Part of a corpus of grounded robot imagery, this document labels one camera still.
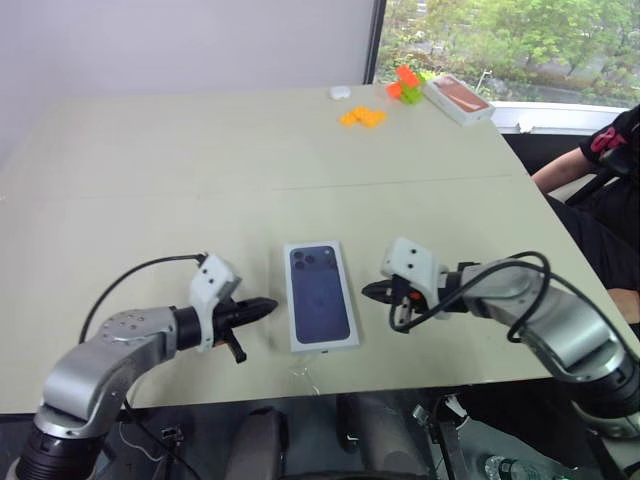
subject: phone image on box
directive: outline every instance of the phone image on box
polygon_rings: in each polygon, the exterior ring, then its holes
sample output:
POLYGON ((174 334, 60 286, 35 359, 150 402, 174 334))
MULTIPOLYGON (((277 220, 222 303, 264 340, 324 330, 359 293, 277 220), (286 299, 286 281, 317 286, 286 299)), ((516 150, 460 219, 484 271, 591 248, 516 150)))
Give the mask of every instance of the phone image on box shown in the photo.
POLYGON ((286 245, 285 268, 292 349, 357 345, 338 243, 286 245))

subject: cable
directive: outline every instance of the cable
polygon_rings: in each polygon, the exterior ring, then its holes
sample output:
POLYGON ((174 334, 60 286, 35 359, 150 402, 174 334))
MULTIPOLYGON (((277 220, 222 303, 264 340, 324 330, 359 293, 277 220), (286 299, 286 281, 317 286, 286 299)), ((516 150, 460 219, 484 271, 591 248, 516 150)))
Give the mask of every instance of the cable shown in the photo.
POLYGON ((120 424, 118 425, 118 433, 120 434, 120 440, 122 440, 122 443, 124 443, 128 447, 135 448, 136 450, 140 450, 142 453, 144 453, 144 456, 147 457, 152 462, 158 463, 160 460, 164 458, 164 457, 152 457, 151 454, 144 449, 144 447, 141 447, 140 445, 136 445, 135 443, 131 443, 129 440, 124 438, 124 432, 122 431, 122 422, 120 422, 120 424))
POLYGON ((89 313, 87 314, 87 318, 85 319, 84 324, 82 325, 82 330, 80 330, 80 339, 78 340, 78 343, 85 342, 85 340, 87 339, 87 332, 89 331, 89 326, 91 325, 91 321, 93 320, 93 317, 96 314, 98 307, 100 307, 102 302, 104 302, 105 298, 107 298, 109 294, 118 285, 120 285, 125 278, 134 274, 138 270, 142 270, 143 268, 150 267, 151 265, 155 265, 157 263, 174 262, 174 261, 180 261, 180 260, 196 260, 198 264, 201 264, 205 258, 207 258, 207 256, 202 253, 196 253, 192 255, 176 255, 173 257, 161 257, 161 258, 149 260, 148 262, 141 263, 140 265, 137 265, 132 269, 127 270, 125 273, 120 275, 111 285, 109 285, 109 287, 103 292, 103 294, 100 295, 100 297, 98 297, 98 300, 96 300, 96 303, 93 304, 93 307, 91 307, 91 310, 89 310, 89 313))
MULTIPOLYGON (((85 342, 87 338, 87 332, 89 331, 89 327, 91 326, 91 321, 93 320, 93 317, 95 316, 96 311, 98 310, 102 302, 104 302, 104 300, 109 296, 109 294, 118 285, 120 285, 120 283, 122 283, 123 280, 125 280, 130 275, 134 274, 139 270, 142 270, 143 268, 150 267, 151 265, 156 265, 158 263, 164 263, 164 262, 195 260, 198 262, 198 265, 201 265, 206 258, 207 258, 207 255, 203 253, 195 253, 191 255, 175 255, 172 257, 161 257, 161 258, 155 258, 153 260, 149 260, 148 262, 141 263, 140 265, 137 265, 127 270, 125 273, 120 275, 111 285, 109 285, 109 287, 107 287, 107 289, 102 293, 102 295, 98 297, 98 300, 96 300, 96 302, 93 304, 93 306, 91 307, 91 310, 89 310, 89 313, 87 314, 87 318, 85 318, 84 320, 84 324, 82 325, 82 330, 80 331, 80 338, 78 340, 78 343, 85 342)), ((191 465, 189 465, 185 460, 183 460, 182 457, 180 457, 177 453, 174 453, 159 438, 157 438, 153 433, 151 433, 149 429, 147 429, 147 427, 145 427, 140 420, 138 420, 138 418, 135 416, 135 412, 133 411, 133 407, 129 404, 129 401, 127 400, 126 397, 124 398, 124 401, 122 402, 122 404, 124 405, 124 409, 127 411, 127 414, 131 418, 131 421, 140 429, 140 431, 142 431, 142 433, 144 433, 147 437, 153 440, 153 442, 156 445, 158 445, 162 450, 164 450, 167 453, 167 455, 171 456, 178 463, 181 463, 187 470, 189 470, 189 472, 193 475, 194 478, 196 478, 197 480, 200 480, 200 475, 198 475, 198 472, 196 472, 191 465)), ((126 440, 122 436, 122 431, 120 432, 120 438, 122 438, 122 441, 126 443, 126 440)), ((145 455, 147 455, 147 458, 152 459, 152 457, 148 455, 147 452, 144 449, 142 449, 142 447, 136 447, 133 445, 129 445, 129 446, 131 446, 132 448, 141 449, 145 453, 145 455)))
MULTIPOLYGON (((533 313, 535 313, 535 310, 537 310, 537 308, 540 306, 540 303, 544 299, 544 296, 545 296, 545 294, 546 294, 546 292, 547 292, 547 290, 549 288, 550 276, 551 276, 551 269, 550 269, 549 261, 541 253, 538 253, 538 252, 522 252, 522 253, 517 253, 516 255, 513 255, 513 256, 511 256, 509 258, 520 258, 520 257, 524 257, 524 256, 534 256, 534 257, 540 259, 540 261, 542 262, 543 266, 542 267, 537 267, 536 265, 533 265, 531 263, 517 261, 517 260, 507 260, 507 261, 499 263, 497 265, 493 265, 492 267, 489 267, 486 270, 483 270, 477 276, 475 276, 474 278, 469 280, 467 283, 465 283, 461 287, 459 287, 456 290, 454 290, 453 292, 451 292, 449 295, 447 295, 447 297, 445 297, 440 303, 438 303, 433 308, 430 308, 429 310, 427 310, 425 313, 423 313, 419 317, 416 317, 413 320, 411 320, 410 322, 407 322, 407 323, 405 323, 404 325, 401 325, 401 326, 398 326, 398 325, 395 324, 396 305, 395 305, 395 302, 392 302, 391 303, 391 309, 390 309, 390 312, 389 312, 389 325, 391 326, 391 328, 393 330, 395 330, 397 332, 408 333, 408 331, 411 330, 412 328, 414 328, 415 326, 417 326, 417 325, 421 324, 422 322, 428 320, 429 318, 433 317, 437 313, 442 312, 447 307, 449 307, 450 305, 452 305, 453 303, 458 301, 458 299, 460 297, 462 297, 462 295, 464 295, 464 293, 466 293, 472 287, 476 286, 482 280, 486 279, 489 275, 491 275, 491 274, 493 274, 493 273, 495 273, 497 271, 504 270, 505 268, 510 268, 510 267, 524 267, 524 268, 536 267, 535 270, 538 271, 538 272, 543 273, 543 275, 544 275, 543 283, 542 283, 542 286, 540 288, 540 291, 538 292, 538 295, 536 296, 535 300, 531 304, 531 307, 529 309, 527 309, 527 311, 524 312, 524 314, 518 320, 516 320, 516 323, 514 323, 513 327, 511 327, 511 329, 514 329, 514 327, 517 327, 517 330, 519 330, 522 327, 522 325, 533 315, 533 313)), ((507 336, 507 338, 509 338, 509 341, 514 342, 514 343, 518 343, 520 341, 519 338, 514 338, 513 337, 513 334, 517 330, 514 329, 514 331, 511 334, 511 336, 509 336, 509 335, 507 336)))
POLYGON ((176 462, 181 463, 182 466, 184 468, 186 468, 187 470, 189 470, 189 473, 191 473, 191 475, 193 475, 193 478, 195 478, 196 480, 202 480, 200 478, 200 475, 198 475, 198 472, 196 472, 193 467, 191 465, 189 465, 187 463, 186 460, 184 460, 180 455, 178 455, 177 453, 175 453, 173 450, 171 450, 169 447, 167 447, 164 443, 162 443, 162 440, 160 440, 158 437, 156 437, 153 433, 151 433, 149 431, 149 429, 147 427, 145 427, 142 422, 140 420, 138 420, 138 418, 135 415, 135 412, 133 411, 133 408, 131 408, 131 405, 129 405, 129 402, 127 402, 126 400, 123 402, 124 405, 124 409, 127 411, 127 414, 129 415, 129 417, 131 418, 131 421, 133 423, 136 424, 136 426, 144 433, 147 435, 147 437, 149 437, 151 440, 154 441, 154 443, 156 445, 158 445, 158 447, 160 447, 164 452, 167 453, 167 455, 169 455, 170 457, 172 457, 176 462))

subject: green foliage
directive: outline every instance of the green foliage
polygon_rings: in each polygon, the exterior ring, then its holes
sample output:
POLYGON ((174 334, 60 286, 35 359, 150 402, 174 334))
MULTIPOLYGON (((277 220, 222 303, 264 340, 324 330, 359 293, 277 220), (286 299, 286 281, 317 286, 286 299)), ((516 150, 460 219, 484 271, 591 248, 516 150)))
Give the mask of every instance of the green foliage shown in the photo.
POLYGON ((473 86, 491 71, 501 82, 483 82, 480 93, 493 100, 540 101, 562 89, 577 102, 640 102, 638 0, 427 0, 426 6, 425 15, 415 0, 387 2, 379 81, 395 80, 395 67, 406 64, 433 76, 453 73, 473 86))

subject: white box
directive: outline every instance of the white box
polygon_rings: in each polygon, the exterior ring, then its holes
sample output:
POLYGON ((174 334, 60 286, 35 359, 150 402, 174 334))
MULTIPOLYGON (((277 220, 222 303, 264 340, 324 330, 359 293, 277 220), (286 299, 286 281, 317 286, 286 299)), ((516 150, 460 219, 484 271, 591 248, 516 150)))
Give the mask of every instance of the white box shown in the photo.
POLYGON ((291 351, 325 352, 360 345, 339 242, 287 244, 284 267, 291 351))
POLYGON ((491 118, 495 110, 453 75, 429 80, 422 87, 422 93, 462 126, 491 118))

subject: beige table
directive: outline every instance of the beige table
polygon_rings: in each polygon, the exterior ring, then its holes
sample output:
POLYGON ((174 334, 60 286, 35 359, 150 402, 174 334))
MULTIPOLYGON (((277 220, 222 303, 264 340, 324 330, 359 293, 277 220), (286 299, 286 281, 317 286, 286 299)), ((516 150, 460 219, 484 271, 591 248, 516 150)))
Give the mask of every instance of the beige table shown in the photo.
MULTIPOLYGON (((461 128, 424 101, 375 87, 344 102, 289 90, 70 101, 0 171, 1 412, 33 411, 47 373, 77 340, 87 310, 120 273, 162 255, 215 251, 244 278, 237 298, 281 302, 226 348, 182 352, 134 388, 136 405, 443 386, 546 376, 489 319, 431 320, 392 332, 387 308, 360 295, 403 235, 443 263, 525 249, 591 296, 633 341, 596 276, 492 124, 461 128), (364 104, 380 127, 338 118, 364 104), (362 345, 289 353, 282 244, 342 242, 362 345)), ((186 304, 191 264, 124 283, 117 311, 186 304)))

